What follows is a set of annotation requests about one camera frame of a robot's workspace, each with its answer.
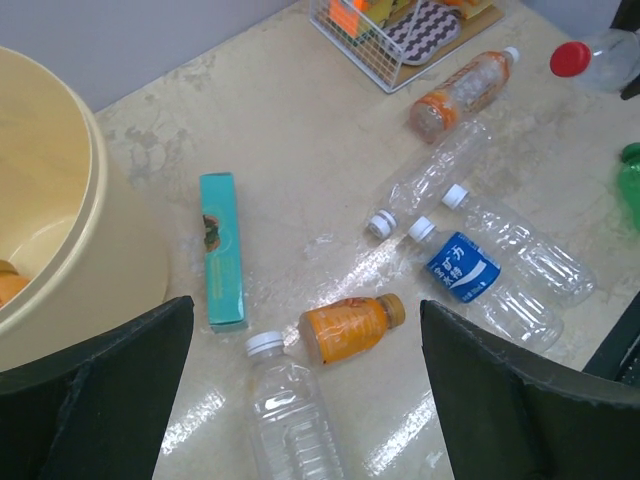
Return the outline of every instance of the teal box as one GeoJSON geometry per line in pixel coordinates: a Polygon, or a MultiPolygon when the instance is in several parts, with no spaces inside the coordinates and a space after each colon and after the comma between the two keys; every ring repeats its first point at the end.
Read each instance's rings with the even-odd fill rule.
{"type": "Polygon", "coordinates": [[[247,327],[236,193],[231,173],[200,177],[207,312],[214,332],[247,327]]]}

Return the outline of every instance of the yellow plastic bin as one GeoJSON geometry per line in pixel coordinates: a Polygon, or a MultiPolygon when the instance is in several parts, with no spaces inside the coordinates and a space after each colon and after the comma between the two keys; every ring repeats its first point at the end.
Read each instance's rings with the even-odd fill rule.
{"type": "Polygon", "coordinates": [[[2,47],[0,259],[32,278],[0,307],[0,371],[153,308],[168,281],[162,237],[91,111],[46,68],[2,47]]]}

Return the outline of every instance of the orange drink bottle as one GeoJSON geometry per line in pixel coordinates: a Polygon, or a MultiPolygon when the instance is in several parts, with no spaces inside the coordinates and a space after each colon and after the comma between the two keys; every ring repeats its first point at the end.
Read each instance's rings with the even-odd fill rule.
{"type": "Polygon", "coordinates": [[[347,298],[305,312],[298,329],[314,364],[329,364],[373,348],[387,330],[402,325],[405,310],[392,293],[347,298]]]}
{"type": "Polygon", "coordinates": [[[436,142],[461,121],[489,105],[519,60],[514,47],[484,52],[411,107],[409,122],[427,143],[436,142]]]}

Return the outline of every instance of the black chevron pattern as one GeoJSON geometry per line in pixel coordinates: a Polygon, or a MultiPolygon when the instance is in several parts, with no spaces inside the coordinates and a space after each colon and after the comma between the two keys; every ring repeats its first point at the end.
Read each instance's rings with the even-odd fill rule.
{"type": "Polygon", "coordinates": [[[460,35],[460,22],[451,8],[425,1],[417,11],[408,13],[385,33],[405,52],[403,63],[422,65],[439,48],[460,35]],[[416,22],[409,31],[414,15],[417,15],[416,22]]]}

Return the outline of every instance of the red bottle cap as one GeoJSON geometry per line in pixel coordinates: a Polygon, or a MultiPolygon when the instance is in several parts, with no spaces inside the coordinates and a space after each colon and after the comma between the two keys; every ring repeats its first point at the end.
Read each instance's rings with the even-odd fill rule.
{"type": "Polygon", "coordinates": [[[558,77],[575,77],[584,72],[591,62],[591,49],[582,42],[560,45],[551,55],[549,65],[558,77]]]}

